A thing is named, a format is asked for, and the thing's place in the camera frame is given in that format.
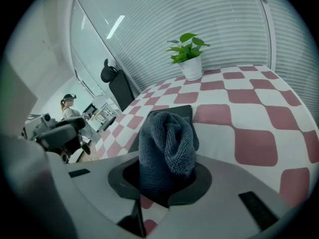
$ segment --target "woman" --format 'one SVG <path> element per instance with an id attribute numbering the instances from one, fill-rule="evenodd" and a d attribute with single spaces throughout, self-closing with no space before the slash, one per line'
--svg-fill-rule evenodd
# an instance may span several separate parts
<path id="1" fill-rule="evenodd" d="M 63 117 L 65 119 L 69 119 L 71 117 L 80 117 L 82 116 L 85 119 L 85 127 L 80 130 L 81 134 L 86 138 L 92 140 L 93 142 L 97 143 L 101 136 L 87 123 L 87 120 L 91 118 L 88 114 L 80 115 L 79 111 L 71 109 L 74 105 L 74 99 L 76 96 L 71 94 L 66 94 L 64 98 L 61 100 L 61 109 L 63 113 Z"/>

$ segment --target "white flower pot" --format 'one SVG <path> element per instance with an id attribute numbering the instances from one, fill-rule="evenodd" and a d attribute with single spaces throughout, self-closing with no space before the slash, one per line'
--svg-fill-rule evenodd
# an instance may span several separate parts
<path id="1" fill-rule="evenodd" d="M 203 76 L 201 56 L 178 63 L 188 81 L 196 81 Z"/>

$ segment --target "towel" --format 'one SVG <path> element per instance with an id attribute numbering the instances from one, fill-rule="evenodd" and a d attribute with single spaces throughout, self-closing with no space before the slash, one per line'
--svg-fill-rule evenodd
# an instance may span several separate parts
<path id="1" fill-rule="evenodd" d="M 169 196 L 189 183 L 198 138 L 191 118 L 154 112 L 140 130 L 140 191 L 165 205 Z"/>

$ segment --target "desk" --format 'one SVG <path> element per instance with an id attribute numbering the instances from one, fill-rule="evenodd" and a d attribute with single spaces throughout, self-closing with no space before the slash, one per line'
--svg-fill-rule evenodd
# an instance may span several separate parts
<path id="1" fill-rule="evenodd" d="M 318 128 L 295 92 L 266 66 L 233 66 L 149 86 L 106 130 L 101 158 L 128 153 L 150 111 L 192 105 L 197 154 L 236 164 L 294 207 L 317 181 Z"/>

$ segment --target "ponytail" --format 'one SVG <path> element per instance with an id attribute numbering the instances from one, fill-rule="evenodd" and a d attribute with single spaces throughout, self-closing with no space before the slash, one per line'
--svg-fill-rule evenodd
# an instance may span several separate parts
<path id="1" fill-rule="evenodd" d="M 60 101 L 60 105 L 61 105 L 61 109 L 62 109 L 62 112 L 63 112 L 63 108 L 64 108 L 63 100 Z"/>

